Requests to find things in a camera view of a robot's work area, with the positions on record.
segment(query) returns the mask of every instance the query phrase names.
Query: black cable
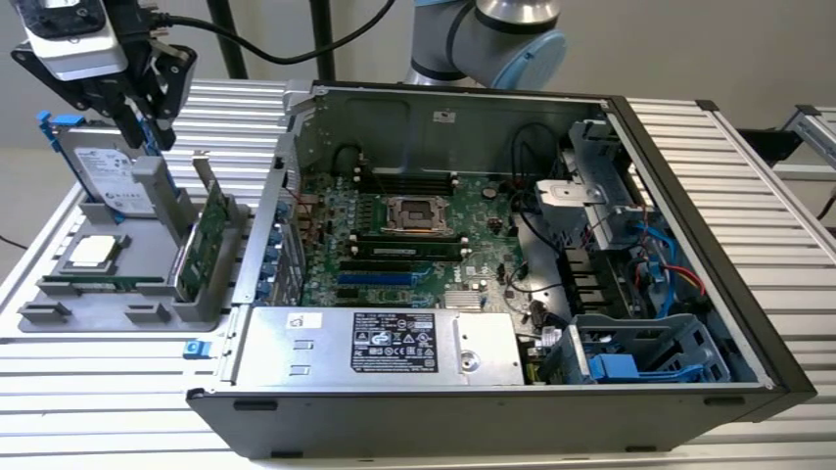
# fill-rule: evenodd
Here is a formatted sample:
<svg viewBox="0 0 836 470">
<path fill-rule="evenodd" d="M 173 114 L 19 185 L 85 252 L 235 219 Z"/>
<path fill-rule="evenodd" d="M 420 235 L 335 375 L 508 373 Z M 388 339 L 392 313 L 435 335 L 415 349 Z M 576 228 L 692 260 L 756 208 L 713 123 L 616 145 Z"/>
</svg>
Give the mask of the black cable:
<svg viewBox="0 0 836 470">
<path fill-rule="evenodd" d="M 548 289 L 553 289 L 555 287 L 560 287 L 563 285 L 561 282 L 556 283 L 556 284 L 551 284 L 549 286 L 543 287 L 541 289 L 523 289 L 520 287 L 517 287 L 517 285 L 513 283 L 513 278 L 517 275 L 517 272 L 520 272 L 520 269 L 523 269 L 523 266 L 525 266 L 528 264 L 528 262 L 523 262 L 523 264 L 520 264 L 515 269 L 513 272 L 511 273 L 511 276 L 508 276 L 508 287 L 511 289 L 513 289 L 517 292 L 521 292 L 523 294 L 536 294 L 537 292 L 543 292 L 547 291 Z"/>
<path fill-rule="evenodd" d="M 347 149 L 355 149 L 356 150 L 356 154 L 357 155 L 363 155 L 363 148 L 355 144 L 355 143 L 348 143 L 348 144 L 340 144 L 340 146 L 337 147 L 337 150 L 335 150 L 333 154 L 331 155 L 331 174 L 332 176 L 337 175 L 337 158 L 340 156 L 340 153 L 347 150 Z"/>
<path fill-rule="evenodd" d="M 0 235 L 0 241 L 8 243 L 9 245 L 12 245 L 13 247 L 20 248 L 21 250 L 28 250 L 29 247 L 27 245 L 24 245 L 23 243 L 17 243 L 13 240 L 9 240 L 8 238 L 5 238 L 3 235 Z"/>
<path fill-rule="evenodd" d="M 260 59 L 264 59 L 271 64 L 276 64 L 279 66 L 291 66 L 293 64 L 300 64 L 305 61 L 309 61 L 311 59 L 315 59 L 317 56 L 321 56 L 323 54 L 329 53 L 335 49 L 339 49 L 340 47 L 345 46 L 355 39 L 361 37 L 365 34 L 365 32 L 369 31 L 380 23 L 380 20 L 383 20 L 383 17 L 387 16 L 387 13 L 389 13 L 389 10 L 392 9 L 393 5 L 395 5 L 395 0 L 387 0 L 385 5 L 380 9 L 375 17 L 353 33 L 351 33 L 339 41 L 328 44 L 325 47 L 320 47 L 319 49 L 311 52 L 307 52 L 304 54 L 300 54 L 297 56 L 293 56 L 293 57 L 277 57 L 277 56 L 268 54 L 252 42 L 249 42 L 247 39 L 240 37 L 237 34 L 223 29 L 221 27 L 216 26 L 215 24 L 209 22 L 197 20 L 196 18 L 179 17 L 177 15 L 169 15 L 169 14 L 157 14 L 157 27 L 160 26 L 171 27 L 177 24 L 180 26 L 188 26 L 188 27 L 196 27 L 197 29 L 204 29 L 205 31 L 212 32 L 216 35 L 236 42 L 244 49 L 247 49 Z"/>
<path fill-rule="evenodd" d="M 819 220 L 821 220 L 827 216 L 827 213 L 831 212 L 833 203 L 836 203 L 836 196 L 831 196 L 831 199 L 828 199 L 827 203 L 824 203 L 824 208 L 821 208 L 821 212 L 819 213 L 819 216 L 816 217 Z"/>
<path fill-rule="evenodd" d="M 555 134 L 555 132 L 551 129 L 551 127 L 548 127 L 541 122 L 529 122 L 528 124 L 523 124 L 520 127 L 517 127 L 517 130 L 513 132 L 513 136 L 511 138 L 511 178 L 512 178 L 512 181 L 516 180 L 517 160 L 520 161 L 520 177 L 525 178 L 525 170 L 523 169 L 523 159 L 519 158 L 520 157 L 519 156 L 519 148 L 520 147 L 525 147 L 525 149 L 532 154 L 532 157 L 537 154 L 535 152 L 532 146 L 527 142 L 523 142 L 521 145 L 517 145 L 517 142 L 520 140 L 520 136 L 523 135 L 523 132 L 527 129 L 531 129 L 531 128 L 540 128 L 540 129 L 544 129 L 547 131 L 548 137 L 551 139 L 551 144 L 552 144 L 551 147 L 555 149 L 555 158 L 556 159 L 560 158 L 560 148 L 559 148 L 557 135 Z"/>
<path fill-rule="evenodd" d="M 512 208 L 511 208 L 512 211 L 513 211 L 513 200 L 517 199 L 521 196 L 525 196 L 525 193 L 519 192 L 519 193 L 516 193 L 511 197 L 511 203 L 509 204 L 512 206 Z M 537 229 L 535 228 L 535 225 L 532 224 L 531 220 L 525 217 L 525 204 L 524 204 L 523 201 L 520 201 L 520 218 L 523 219 L 523 223 L 525 223 L 525 226 L 532 231 L 535 236 L 537 238 L 540 238 L 540 240 L 548 245 L 549 248 L 552 248 L 555 250 L 555 252 L 557 254 L 560 254 L 563 252 L 563 249 L 560 247 L 557 247 L 555 245 L 555 243 L 547 238 L 547 236 L 537 231 Z"/>
</svg>

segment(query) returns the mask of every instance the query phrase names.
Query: cpu socket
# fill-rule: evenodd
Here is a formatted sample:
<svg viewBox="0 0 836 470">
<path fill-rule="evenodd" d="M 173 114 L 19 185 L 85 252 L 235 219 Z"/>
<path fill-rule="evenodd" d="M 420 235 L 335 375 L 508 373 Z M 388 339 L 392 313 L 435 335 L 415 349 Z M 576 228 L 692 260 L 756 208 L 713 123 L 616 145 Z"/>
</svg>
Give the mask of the cpu socket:
<svg viewBox="0 0 836 470">
<path fill-rule="evenodd" d="M 387 199 L 387 224 L 383 232 L 413 236 L 447 236 L 453 230 L 447 226 L 447 206 L 437 197 L 397 196 Z"/>
</svg>

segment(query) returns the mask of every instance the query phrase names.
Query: white wall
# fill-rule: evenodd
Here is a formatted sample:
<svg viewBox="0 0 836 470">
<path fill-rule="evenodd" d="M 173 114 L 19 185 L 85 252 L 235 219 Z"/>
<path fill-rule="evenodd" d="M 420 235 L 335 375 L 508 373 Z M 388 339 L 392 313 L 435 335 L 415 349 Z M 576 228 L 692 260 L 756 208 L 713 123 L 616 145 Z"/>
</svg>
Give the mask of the white wall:
<svg viewBox="0 0 836 470">
<path fill-rule="evenodd" d="M 207 19 L 203 0 L 161 9 Z M 384 0 L 332 0 L 335 37 L 357 28 Z M 633 97 L 715 100 L 737 125 L 772 126 L 796 103 L 836 103 L 835 0 L 561 0 L 569 54 L 548 89 Z M 273 54 L 313 46 L 305 0 L 232 0 L 237 28 Z M 399 0 L 377 28 L 337 52 L 339 78 L 404 78 L 412 42 L 411 0 Z M 23 38 L 0 5 L 0 48 Z M 225 77 L 212 34 L 176 27 L 165 39 L 200 54 L 196 76 Z M 245 53 L 251 77 L 315 77 L 316 65 L 280 67 Z M 0 54 L 0 147 L 41 146 L 31 116 L 67 110 L 55 95 Z"/>
<path fill-rule="evenodd" d="M 383 0 L 333 0 L 337 35 Z M 569 53 L 548 90 L 712 99 L 737 125 L 836 103 L 833 0 L 560 0 Z M 412 2 L 337 54 L 344 79 L 404 78 Z"/>
</svg>

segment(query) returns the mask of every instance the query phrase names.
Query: motherboard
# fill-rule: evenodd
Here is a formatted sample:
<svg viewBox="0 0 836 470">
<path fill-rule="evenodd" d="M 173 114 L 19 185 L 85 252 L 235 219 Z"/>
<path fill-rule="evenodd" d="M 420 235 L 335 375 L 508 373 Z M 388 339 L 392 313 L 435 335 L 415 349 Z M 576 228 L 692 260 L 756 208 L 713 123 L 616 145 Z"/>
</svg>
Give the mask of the motherboard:
<svg viewBox="0 0 836 470">
<path fill-rule="evenodd" d="M 503 184 L 471 175 L 400 183 L 311 176 L 297 213 L 301 304 L 527 311 L 528 295 L 507 282 L 523 254 Z"/>
</svg>

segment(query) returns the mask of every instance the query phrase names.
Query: power supply label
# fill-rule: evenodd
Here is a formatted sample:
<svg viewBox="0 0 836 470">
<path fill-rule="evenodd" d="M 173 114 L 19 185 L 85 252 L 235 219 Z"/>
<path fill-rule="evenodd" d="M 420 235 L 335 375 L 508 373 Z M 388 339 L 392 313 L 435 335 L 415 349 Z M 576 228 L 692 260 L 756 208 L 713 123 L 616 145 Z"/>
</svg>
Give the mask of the power supply label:
<svg viewBox="0 0 836 470">
<path fill-rule="evenodd" d="M 357 312 L 352 335 L 355 372 L 439 371 L 432 313 Z"/>
</svg>

